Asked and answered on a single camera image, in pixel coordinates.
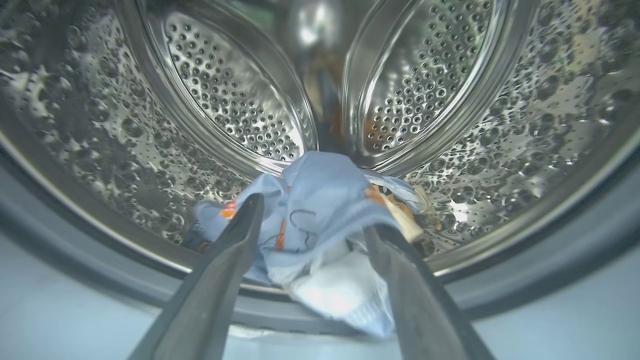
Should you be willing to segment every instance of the stainless steel drum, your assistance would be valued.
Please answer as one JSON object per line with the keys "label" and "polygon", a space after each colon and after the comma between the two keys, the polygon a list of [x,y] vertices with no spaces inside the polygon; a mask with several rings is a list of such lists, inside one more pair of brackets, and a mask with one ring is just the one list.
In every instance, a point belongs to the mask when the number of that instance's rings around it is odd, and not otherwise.
{"label": "stainless steel drum", "polygon": [[111,240],[187,272],[198,200],[307,151],[422,188],[438,274],[522,243],[640,141],[633,0],[14,0],[0,142]]}

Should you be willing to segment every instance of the washing machine drum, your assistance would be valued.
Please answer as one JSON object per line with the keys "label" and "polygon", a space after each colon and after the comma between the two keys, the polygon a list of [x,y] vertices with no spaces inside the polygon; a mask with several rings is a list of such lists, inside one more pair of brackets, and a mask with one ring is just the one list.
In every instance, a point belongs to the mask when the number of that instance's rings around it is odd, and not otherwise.
{"label": "washing machine drum", "polygon": [[[162,304],[198,261],[179,246],[195,202],[339,152],[424,191],[419,249],[481,313],[630,231],[559,235],[635,168],[639,14],[632,0],[5,2],[2,214],[76,273]],[[252,326],[348,331],[275,288],[244,284],[236,308]]]}

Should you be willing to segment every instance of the laundry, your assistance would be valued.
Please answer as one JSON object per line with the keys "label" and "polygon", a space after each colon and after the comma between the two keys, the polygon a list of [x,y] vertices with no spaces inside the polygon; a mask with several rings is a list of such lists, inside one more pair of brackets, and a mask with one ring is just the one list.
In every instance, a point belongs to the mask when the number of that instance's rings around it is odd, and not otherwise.
{"label": "laundry", "polygon": [[262,174],[226,205],[196,204],[183,246],[198,252],[215,246],[253,193],[264,196],[264,215],[245,280],[280,286],[323,317],[372,336],[392,334],[387,285],[369,263],[363,229],[386,224],[408,241],[420,238],[422,229],[413,221],[413,213],[426,208],[420,194],[403,181],[357,168],[343,155],[309,152],[282,177]]}

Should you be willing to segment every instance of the crumpled fabric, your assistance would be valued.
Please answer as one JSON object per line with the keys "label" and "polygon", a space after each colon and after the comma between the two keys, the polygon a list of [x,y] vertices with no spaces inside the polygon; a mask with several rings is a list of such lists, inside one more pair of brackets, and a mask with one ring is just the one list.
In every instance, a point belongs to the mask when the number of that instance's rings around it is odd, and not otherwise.
{"label": "crumpled fabric", "polygon": [[281,286],[325,318],[385,338],[394,331],[387,284],[369,263],[363,229],[400,225],[367,190],[371,183],[386,186],[412,211],[424,207],[411,193],[413,188],[400,180],[361,170],[340,154],[308,152],[282,177],[262,174],[224,206],[196,204],[196,221],[183,246],[199,252],[214,246],[236,209],[249,195],[261,193],[262,226],[253,265],[244,278]]}

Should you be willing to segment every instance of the orange pattern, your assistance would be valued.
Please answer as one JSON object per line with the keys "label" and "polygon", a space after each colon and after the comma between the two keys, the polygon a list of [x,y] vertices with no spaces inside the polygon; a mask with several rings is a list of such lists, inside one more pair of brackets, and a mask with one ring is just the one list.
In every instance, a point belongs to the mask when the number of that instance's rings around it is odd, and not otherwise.
{"label": "orange pattern", "polygon": [[384,199],[382,199],[382,194],[380,193],[380,190],[378,190],[378,187],[376,185],[373,185],[373,184],[369,185],[369,187],[364,190],[364,194],[369,199],[377,202],[378,204],[384,206],[385,208],[387,207]]}
{"label": "orange pattern", "polygon": [[282,225],[280,226],[280,234],[278,234],[278,237],[276,238],[276,249],[278,250],[284,249],[284,223],[285,221],[282,220]]}
{"label": "orange pattern", "polygon": [[413,216],[413,213],[405,203],[397,201],[396,198],[394,198],[394,196],[391,194],[387,195],[387,199],[389,199],[389,201],[393,205],[400,208],[400,210],[402,210],[402,212],[405,213],[405,215],[408,216],[411,220],[415,221],[415,217]]}
{"label": "orange pattern", "polygon": [[220,210],[220,215],[222,215],[223,218],[231,219],[234,217],[234,215],[236,214],[236,201],[233,200],[232,202],[229,202],[222,210]]}

